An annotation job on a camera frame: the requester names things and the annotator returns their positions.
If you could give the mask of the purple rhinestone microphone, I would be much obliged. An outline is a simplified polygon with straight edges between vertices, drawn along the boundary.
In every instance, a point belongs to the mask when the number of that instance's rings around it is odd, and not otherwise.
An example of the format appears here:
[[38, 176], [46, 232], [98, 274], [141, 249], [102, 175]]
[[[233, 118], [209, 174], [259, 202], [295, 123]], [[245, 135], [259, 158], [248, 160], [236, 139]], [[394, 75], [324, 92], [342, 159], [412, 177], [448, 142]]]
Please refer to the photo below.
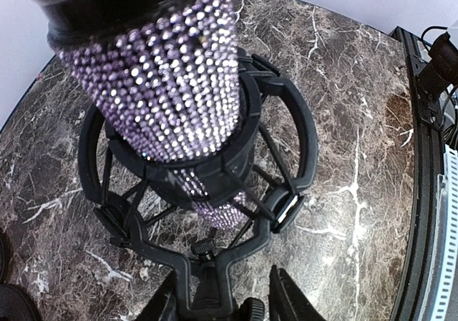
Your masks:
[[48, 42], [144, 159], [219, 152], [242, 105], [232, 0], [32, 0]]

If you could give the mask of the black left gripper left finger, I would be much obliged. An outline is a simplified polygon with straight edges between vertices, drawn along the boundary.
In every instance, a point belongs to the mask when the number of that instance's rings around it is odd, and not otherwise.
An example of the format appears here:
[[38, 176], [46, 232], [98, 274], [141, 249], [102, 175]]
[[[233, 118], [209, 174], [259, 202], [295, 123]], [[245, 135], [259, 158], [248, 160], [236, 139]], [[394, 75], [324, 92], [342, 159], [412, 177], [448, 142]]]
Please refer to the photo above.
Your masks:
[[135, 321], [177, 320], [176, 274], [170, 272]]

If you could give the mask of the black tripod mic stand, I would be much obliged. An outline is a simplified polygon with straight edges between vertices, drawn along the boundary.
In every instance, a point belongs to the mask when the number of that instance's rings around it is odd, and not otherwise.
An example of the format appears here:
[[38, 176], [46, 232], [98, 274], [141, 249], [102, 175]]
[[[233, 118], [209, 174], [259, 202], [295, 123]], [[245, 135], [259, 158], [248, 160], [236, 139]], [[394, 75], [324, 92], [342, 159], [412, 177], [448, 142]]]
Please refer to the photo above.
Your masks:
[[[298, 214], [303, 191], [316, 173], [315, 124], [296, 86], [264, 58], [238, 52], [240, 131], [219, 153], [195, 161], [154, 164], [140, 158], [101, 111], [91, 107], [84, 121], [78, 165], [86, 198], [115, 246], [133, 250], [176, 274], [177, 320], [262, 320], [269, 304], [233, 298], [230, 267], [265, 247]], [[267, 97], [278, 97], [298, 135], [298, 171], [292, 175], [260, 120]], [[152, 242], [148, 229], [178, 208], [203, 211], [224, 221], [223, 210], [245, 221], [230, 244], [216, 250], [214, 237], [195, 242], [191, 255]]]

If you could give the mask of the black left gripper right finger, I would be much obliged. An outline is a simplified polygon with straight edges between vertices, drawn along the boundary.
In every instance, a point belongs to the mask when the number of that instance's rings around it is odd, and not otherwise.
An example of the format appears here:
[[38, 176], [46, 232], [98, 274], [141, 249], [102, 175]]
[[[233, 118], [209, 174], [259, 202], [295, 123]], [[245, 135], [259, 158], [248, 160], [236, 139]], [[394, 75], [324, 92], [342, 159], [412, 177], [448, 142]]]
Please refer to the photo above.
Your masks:
[[273, 265], [269, 274], [270, 320], [318, 320], [318, 312], [291, 276]]

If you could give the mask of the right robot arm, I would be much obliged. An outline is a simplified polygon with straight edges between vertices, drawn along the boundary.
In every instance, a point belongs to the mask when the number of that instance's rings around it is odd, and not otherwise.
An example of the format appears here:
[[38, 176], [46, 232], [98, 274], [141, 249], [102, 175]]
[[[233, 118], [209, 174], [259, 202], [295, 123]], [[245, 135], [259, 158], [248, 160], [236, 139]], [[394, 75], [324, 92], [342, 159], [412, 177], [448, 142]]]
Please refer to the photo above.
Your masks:
[[428, 51], [431, 59], [420, 72], [418, 81], [427, 94], [438, 99], [449, 85], [457, 85], [457, 27], [431, 26], [422, 33], [421, 42], [432, 29], [444, 30], [444, 33], [431, 45]]

